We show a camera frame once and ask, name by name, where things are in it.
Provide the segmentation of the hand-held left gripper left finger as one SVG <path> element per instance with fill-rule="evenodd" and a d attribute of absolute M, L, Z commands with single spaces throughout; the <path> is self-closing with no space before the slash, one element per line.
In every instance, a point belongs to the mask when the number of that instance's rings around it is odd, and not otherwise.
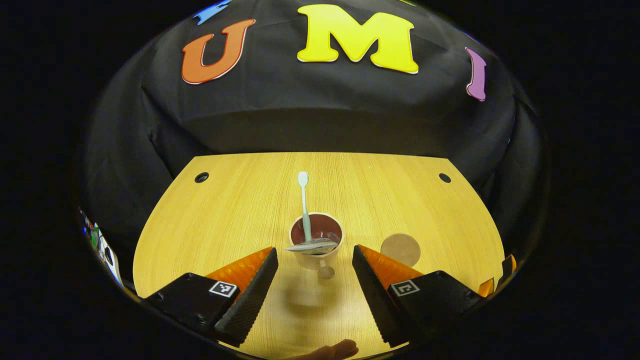
<path fill-rule="evenodd" d="M 245 342 L 278 270 L 268 246 L 209 275 L 185 272 L 144 301 L 184 328 L 238 347 Z"/>

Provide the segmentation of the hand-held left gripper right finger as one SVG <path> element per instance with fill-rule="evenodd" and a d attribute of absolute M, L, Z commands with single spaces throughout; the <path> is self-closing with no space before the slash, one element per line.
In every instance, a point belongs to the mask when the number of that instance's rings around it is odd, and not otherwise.
<path fill-rule="evenodd" d="M 460 322 L 483 296 L 443 270 L 423 274 L 363 244 L 352 266 L 382 341 L 427 342 Z"/>

